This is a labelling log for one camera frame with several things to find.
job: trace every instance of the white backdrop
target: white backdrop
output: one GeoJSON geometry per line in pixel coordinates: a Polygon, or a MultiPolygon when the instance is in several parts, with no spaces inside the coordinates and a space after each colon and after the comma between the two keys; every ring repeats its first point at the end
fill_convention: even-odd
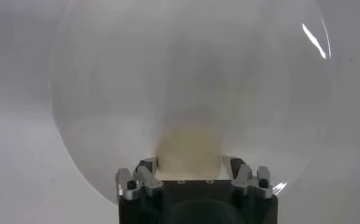
{"type": "MultiPolygon", "coordinates": [[[[66,6],[0,1],[0,223],[117,220],[116,207],[74,166],[50,110],[44,67],[66,6]]],[[[282,223],[360,222],[360,2],[321,7],[339,66],[337,94],[316,164],[282,192],[282,223]]]]}

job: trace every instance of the round beige object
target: round beige object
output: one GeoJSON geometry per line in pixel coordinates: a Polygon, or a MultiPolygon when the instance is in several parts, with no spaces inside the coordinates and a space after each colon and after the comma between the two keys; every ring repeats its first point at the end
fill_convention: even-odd
{"type": "Polygon", "coordinates": [[[221,166],[221,143],[210,127],[187,124],[158,142],[157,177],[162,180],[213,180],[221,166]]]}

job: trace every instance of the silver metal bracket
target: silver metal bracket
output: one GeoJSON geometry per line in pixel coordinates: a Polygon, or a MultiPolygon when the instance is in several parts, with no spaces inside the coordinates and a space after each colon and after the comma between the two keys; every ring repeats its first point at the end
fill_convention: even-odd
{"type": "Polygon", "coordinates": [[[134,173],[134,178],[141,183],[145,189],[145,193],[151,197],[155,192],[162,189],[164,185],[164,183],[157,180],[145,166],[137,167],[137,172],[134,173]]]}
{"type": "Polygon", "coordinates": [[[271,174],[266,166],[260,166],[257,170],[257,176],[253,176],[253,171],[249,165],[237,157],[223,156],[223,164],[232,180],[232,186],[235,189],[241,189],[243,195],[249,195],[253,192],[257,198],[267,199],[273,196],[273,189],[269,184],[271,174]]]}
{"type": "Polygon", "coordinates": [[[116,177],[116,188],[117,188],[117,202],[120,197],[126,200],[135,200],[140,197],[140,184],[131,176],[128,169],[119,169],[116,177]]]}

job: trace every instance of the clear acrylic sphere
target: clear acrylic sphere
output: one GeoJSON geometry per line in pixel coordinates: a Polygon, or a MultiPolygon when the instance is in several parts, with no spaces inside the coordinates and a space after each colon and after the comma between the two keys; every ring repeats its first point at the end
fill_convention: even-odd
{"type": "Polygon", "coordinates": [[[197,124],[224,154],[269,167],[282,223],[317,223],[309,214],[340,196],[320,157],[333,56],[315,1],[75,1],[52,51],[54,117],[77,168],[111,201],[117,169],[197,124]]]}

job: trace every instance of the black screw head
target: black screw head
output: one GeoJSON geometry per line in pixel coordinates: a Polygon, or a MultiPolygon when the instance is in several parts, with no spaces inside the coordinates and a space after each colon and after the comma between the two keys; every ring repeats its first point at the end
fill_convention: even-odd
{"type": "Polygon", "coordinates": [[[137,188],[137,181],[129,180],[127,181],[127,189],[128,190],[135,190],[137,188]]]}
{"type": "Polygon", "coordinates": [[[268,188],[269,187],[269,181],[267,179],[259,179],[258,180],[258,185],[260,186],[260,188],[268,188]]]}

